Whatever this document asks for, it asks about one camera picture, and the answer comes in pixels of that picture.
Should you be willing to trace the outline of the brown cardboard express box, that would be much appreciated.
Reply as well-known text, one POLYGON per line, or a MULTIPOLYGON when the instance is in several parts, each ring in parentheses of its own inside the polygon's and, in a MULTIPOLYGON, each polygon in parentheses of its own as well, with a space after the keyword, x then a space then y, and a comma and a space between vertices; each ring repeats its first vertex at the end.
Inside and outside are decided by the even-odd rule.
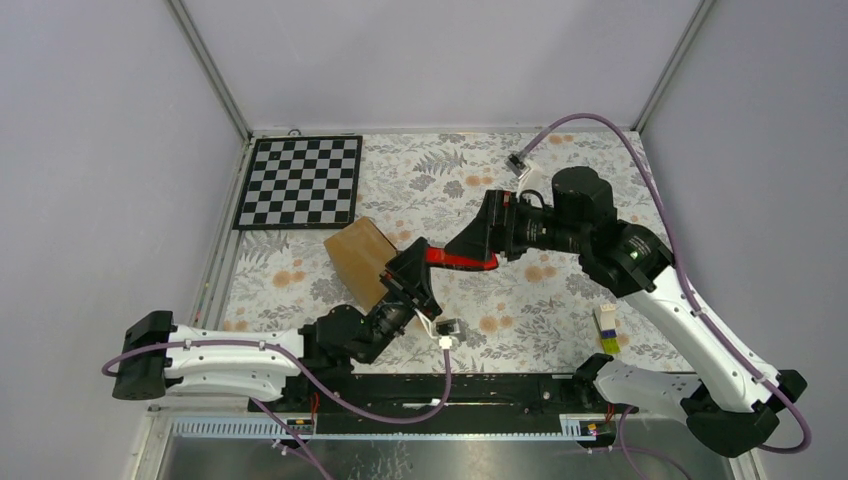
POLYGON ((335 272, 354 299, 351 306, 367 314, 389 291, 380 282, 385 264, 399 251, 369 217, 354 221, 324 241, 335 272))

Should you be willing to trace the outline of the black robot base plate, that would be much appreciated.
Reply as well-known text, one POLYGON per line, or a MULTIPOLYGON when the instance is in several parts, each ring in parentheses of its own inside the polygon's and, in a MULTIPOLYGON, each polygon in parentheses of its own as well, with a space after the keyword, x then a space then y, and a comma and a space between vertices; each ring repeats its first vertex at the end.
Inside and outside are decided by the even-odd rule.
POLYGON ((288 379, 266 403, 279 417, 303 414, 320 434, 423 436, 559 434, 563 416, 604 422, 625 405, 610 405, 569 374, 348 374, 288 379))

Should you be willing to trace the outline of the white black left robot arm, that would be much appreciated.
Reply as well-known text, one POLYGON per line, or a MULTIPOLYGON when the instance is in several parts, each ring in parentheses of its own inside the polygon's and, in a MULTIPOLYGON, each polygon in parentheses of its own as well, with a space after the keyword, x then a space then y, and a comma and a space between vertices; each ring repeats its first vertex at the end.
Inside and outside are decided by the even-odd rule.
POLYGON ((387 292, 368 312, 342 304, 302 327, 227 333, 178 325, 170 311, 153 311, 130 327, 121 354, 103 368, 118 400, 153 400, 179 392, 238 395, 276 401, 296 411, 309 401, 302 377, 349 375, 374 362, 408 324, 441 314, 431 271, 447 252, 420 238, 380 272, 387 292))

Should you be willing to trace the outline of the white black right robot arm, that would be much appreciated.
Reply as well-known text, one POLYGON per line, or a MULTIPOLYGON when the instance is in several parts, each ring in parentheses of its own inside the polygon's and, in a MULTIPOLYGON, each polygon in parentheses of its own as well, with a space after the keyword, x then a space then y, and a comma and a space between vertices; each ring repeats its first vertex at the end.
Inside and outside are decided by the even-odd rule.
POLYGON ((516 192, 487 191, 447 252, 478 261, 512 261, 530 249, 575 255, 591 280, 651 321, 692 367, 672 375, 595 354, 575 371, 577 405, 597 412, 610 402, 663 415, 727 458, 766 449, 779 413, 798 400, 806 380, 774 368, 710 319, 662 240, 618 218, 612 187, 596 171, 560 170, 551 187, 552 204, 539 207, 516 192))

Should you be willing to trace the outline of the red black utility knife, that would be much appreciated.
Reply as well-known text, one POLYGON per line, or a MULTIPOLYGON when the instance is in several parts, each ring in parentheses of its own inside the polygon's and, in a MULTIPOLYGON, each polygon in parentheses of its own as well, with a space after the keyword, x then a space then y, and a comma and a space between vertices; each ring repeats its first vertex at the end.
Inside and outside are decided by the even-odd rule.
POLYGON ((499 266, 498 259, 494 254, 490 254, 487 260, 475 260, 449 254, 443 248, 432 246, 426 250, 425 263, 433 268, 467 272, 491 271, 499 266))

